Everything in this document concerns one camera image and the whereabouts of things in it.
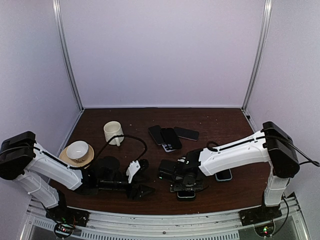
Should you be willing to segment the beige saucer plate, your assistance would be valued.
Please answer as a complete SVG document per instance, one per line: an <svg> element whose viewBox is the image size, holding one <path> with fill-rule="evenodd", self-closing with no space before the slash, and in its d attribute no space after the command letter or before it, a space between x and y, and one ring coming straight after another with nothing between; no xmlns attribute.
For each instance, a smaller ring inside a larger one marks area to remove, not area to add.
<svg viewBox="0 0 320 240"><path fill-rule="evenodd" d="M67 149L68 149L68 146L63 149L63 151L59 155L59 158L61 159L62 162L66 163L72 167L80 168L80 167L84 167L86 165L89 165L95 156L94 149L90 144L88 144L88 152L84 158L84 161L82 161L82 162L76 162L76 161L72 160L71 158L69 158L67 156Z"/></svg>

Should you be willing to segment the white ceramic bowl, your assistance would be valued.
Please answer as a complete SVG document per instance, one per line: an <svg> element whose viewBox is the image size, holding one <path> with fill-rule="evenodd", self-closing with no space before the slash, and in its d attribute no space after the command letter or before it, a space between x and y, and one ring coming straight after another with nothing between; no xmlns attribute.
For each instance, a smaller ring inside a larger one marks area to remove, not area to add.
<svg viewBox="0 0 320 240"><path fill-rule="evenodd" d="M69 159L76 163L82 163L89 151L89 145L82 140L75 141L66 149L66 155Z"/></svg>

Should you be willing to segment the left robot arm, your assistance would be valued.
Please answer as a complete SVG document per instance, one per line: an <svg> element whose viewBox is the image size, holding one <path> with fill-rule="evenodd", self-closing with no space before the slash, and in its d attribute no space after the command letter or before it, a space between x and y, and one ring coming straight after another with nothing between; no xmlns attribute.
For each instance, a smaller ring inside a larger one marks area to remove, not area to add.
<svg viewBox="0 0 320 240"><path fill-rule="evenodd" d="M67 206L65 195L48 185L42 175L80 195L94 195L100 190L124 191L128 199L139 200L155 192L143 184L148 167L149 162L138 157L121 173L120 162L113 156L96 156L84 166L71 166L47 152L31 131L4 140L0 147L0 177L20 184L42 203L51 218L61 222L69 221L76 212Z"/></svg>

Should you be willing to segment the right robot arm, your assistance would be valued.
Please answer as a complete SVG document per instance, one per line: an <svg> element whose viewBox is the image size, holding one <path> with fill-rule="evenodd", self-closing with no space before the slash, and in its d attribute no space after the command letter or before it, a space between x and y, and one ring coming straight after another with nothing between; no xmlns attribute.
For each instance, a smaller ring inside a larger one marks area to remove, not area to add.
<svg viewBox="0 0 320 240"><path fill-rule="evenodd" d="M171 182L171 192L196 192L202 188L202 176L255 163L269 163L270 174L262 194L262 205L256 210L259 220L268 220L280 206L289 181L300 170L292 138L272 121L263 123L260 131L243 139L189 151L177 161L163 159L158 177Z"/></svg>

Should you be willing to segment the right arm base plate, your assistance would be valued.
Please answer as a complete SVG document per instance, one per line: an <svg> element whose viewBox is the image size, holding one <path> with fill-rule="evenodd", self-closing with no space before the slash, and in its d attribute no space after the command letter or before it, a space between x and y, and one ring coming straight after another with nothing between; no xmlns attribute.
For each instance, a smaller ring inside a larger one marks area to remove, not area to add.
<svg viewBox="0 0 320 240"><path fill-rule="evenodd" d="M239 218L242 226L255 225L282 216L282 211L278 207L259 206L239 211Z"/></svg>

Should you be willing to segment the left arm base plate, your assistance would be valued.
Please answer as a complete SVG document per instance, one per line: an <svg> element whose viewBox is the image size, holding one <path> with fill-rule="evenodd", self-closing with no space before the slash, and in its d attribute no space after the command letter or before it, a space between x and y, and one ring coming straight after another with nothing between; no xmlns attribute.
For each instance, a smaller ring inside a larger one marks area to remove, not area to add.
<svg viewBox="0 0 320 240"><path fill-rule="evenodd" d="M86 227L89 220L90 213L85 210L75 208L44 208L46 217L50 218L56 223L67 224L70 227Z"/></svg>

